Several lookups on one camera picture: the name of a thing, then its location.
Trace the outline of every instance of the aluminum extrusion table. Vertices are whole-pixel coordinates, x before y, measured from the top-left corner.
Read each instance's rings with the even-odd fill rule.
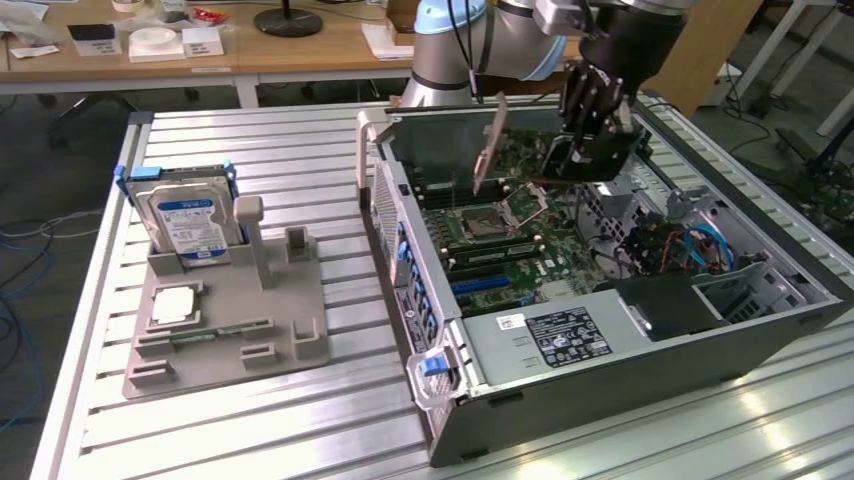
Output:
[[[129,127],[122,164],[230,159],[242,193],[265,198],[265,234],[309,225],[319,239],[333,362],[197,393],[122,397],[149,239],[114,188],[33,478],[852,478],[850,315],[736,381],[466,464],[427,466],[355,200],[355,116],[378,106],[165,113]],[[850,256],[681,115],[668,107],[657,112],[853,284]],[[669,147],[652,145],[677,183],[697,184]]]

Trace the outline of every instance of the blue hard drive label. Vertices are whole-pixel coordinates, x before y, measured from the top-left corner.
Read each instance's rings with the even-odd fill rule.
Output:
[[[223,228],[213,219],[217,214],[213,200],[162,202],[158,213],[175,252],[183,258],[203,260],[226,254]]]
[[[163,202],[158,205],[158,209],[162,211],[171,210],[187,210],[189,208],[211,208],[214,207],[214,200],[186,200],[182,202]]]

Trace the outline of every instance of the warning label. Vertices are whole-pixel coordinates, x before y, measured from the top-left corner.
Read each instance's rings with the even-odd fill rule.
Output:
[[[584,307],[529,318],[526,322],[544,359],[553,368],[612,353]]]

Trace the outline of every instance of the wooden desk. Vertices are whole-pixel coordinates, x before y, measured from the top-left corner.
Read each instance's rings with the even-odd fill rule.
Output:
[[[106,55],[82,57],[78,55],[67,25],[89,23],[111,23],[131,18],[133,15],[122,14],[113,9],[106,0],[82,0],[81,3],[50,4],[46,22],[63,36],[59,53],[37,58],[10,59],[10,72],[0,77],[4,81],[42,81],[62,77],[63,80],[102,80],[195,76],[211,74],[211,69],[238,68],[238,30],[231,29],[222,34],[226,55],[217,57],[201,57],[170,62],[131,63],[127,56],[129,33],[121,32],[122,55]],[[235,15],[234,6],[223,6],[221,10]],[[10,38],[8,47],[19,48],[23,45],[17,38]]]
[[[686,113],[702,101],[760,3],[761,0],[704,0],[694,9],[662,73],[649,85]],[[126,55],[78,56],[66,27],[75,23],[110,23],[127,15],[115,12],[106,0],[51,4],[46,21],[67,39],[62,52],[23,60],[8,58],[6,67],[0,56],[0,94],[234,85],[241,105],[254,108],[255,87],[261,83],[409,77],[411,61],[381,62],[371,55],[362,35],[363,20],[333,13],[379,19],[379,7],[323,5],[310,0],[297,0],[295,6],[311,8],[323,18],[325,28],[311,37],[278,38],[255,29],[255,15],[273,5],[222,5],[214,8],[233,14],[234,27],[223,34],[225,56],[133,64]],[[7,42],[12,47],[21,46],[15,39]],[[123,48],[127,51],[127,33]],[[572,41],[565,57],[576,55],[578,43]]]

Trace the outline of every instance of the white label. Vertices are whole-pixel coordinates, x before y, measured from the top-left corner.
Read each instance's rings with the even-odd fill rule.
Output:
[[[163,202],[158,205],[158,213],[179,255],[203,259],[226,252],[223,229],[211,220],[215,211],[214,201],[207,199]]]
[[[497,317],[498,328],[502,330],[510,330],[512,328],[525,327],[525,315],[521,313],[514,313],[513,315],[505,315],[504,317]]]
[[[75,47],[78,48],[78,54],[85,57],[93,57],[97,55],[118,55],[122,53],[122,44],[115,38],[109,38],[107,40],[75,41]]]
[[[47,55],[49,53],[57,53],[59,52],[59,48],[57,48],[54,45],[37,48],[11,48],[10,52],[12,52],[15,58],[30,58],[41,57],[42,55]]]
[[[230,73],[231,67],[195,67],[193,73]]]

